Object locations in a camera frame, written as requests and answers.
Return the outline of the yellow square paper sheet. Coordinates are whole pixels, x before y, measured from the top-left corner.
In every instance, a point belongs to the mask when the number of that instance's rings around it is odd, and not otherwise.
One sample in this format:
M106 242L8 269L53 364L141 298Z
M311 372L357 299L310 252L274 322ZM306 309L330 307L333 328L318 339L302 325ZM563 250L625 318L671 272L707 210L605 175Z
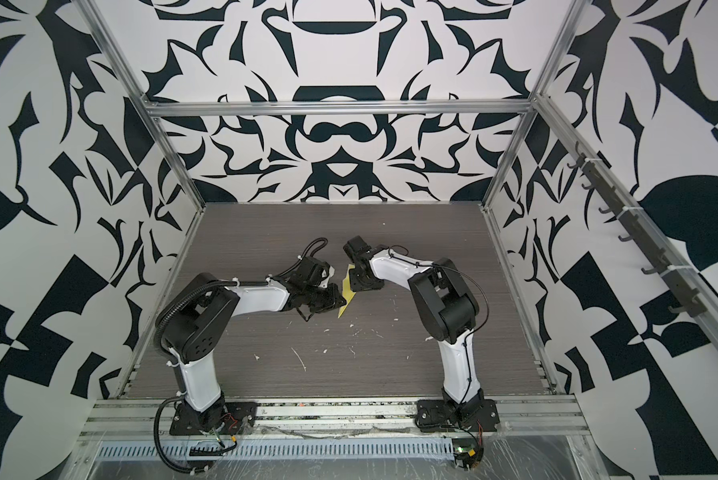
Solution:
M341 286L341 294L342 298L345 301L345 303L339 308L338 311L338 317L341 318L347 309L348 305L351 303L352 299L355 296L355 292L352 289L351 286L351 273L354 270L355 265L349 264L347 267L346 275L344 279L342 280L342 286Z

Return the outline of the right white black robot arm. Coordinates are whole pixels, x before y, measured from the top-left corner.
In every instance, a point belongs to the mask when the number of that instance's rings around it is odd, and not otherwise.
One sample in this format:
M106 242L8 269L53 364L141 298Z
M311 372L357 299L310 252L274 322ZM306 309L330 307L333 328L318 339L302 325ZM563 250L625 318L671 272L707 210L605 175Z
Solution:
M350 239L343 250L353 265L348 273L352 291L380 290L393 283L410 292L423 327L439 345L445 404L462 418L473 415L483 399L473 353L479 306L454 263L448 258L414 259L383 245L372 247L360 236Z

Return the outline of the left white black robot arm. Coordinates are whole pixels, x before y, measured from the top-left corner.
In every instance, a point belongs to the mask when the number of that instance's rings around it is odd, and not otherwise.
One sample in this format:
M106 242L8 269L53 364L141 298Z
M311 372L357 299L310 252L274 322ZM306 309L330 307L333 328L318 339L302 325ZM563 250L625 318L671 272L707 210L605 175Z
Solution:
M155 321L154 348L176 370L178 401L203 430L220 422L225 397L216 375L214 350L234 317L257 312L294 311L304 321L346 305L334 268L313 256L301 257L283 273L262 281L223 280L197 275Z

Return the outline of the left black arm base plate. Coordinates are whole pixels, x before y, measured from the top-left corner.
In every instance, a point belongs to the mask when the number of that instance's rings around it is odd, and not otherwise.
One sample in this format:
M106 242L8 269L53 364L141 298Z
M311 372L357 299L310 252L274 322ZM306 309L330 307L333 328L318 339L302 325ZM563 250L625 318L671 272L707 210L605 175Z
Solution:
M212 431L221 435L241 434L255 425L258 406L256 402L226 402L224 406L216 402L199 413L181 401L177 403L169 434L191 436Z

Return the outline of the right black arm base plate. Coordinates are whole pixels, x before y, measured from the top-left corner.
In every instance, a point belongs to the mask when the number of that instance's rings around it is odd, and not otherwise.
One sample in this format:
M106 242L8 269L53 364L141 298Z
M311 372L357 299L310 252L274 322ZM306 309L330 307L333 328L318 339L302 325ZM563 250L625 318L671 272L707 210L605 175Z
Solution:
M449 400L418 400L414 423L424 433L460 429L472 433L496 432L500 418L496 403L491 399L475 397L463 405Z

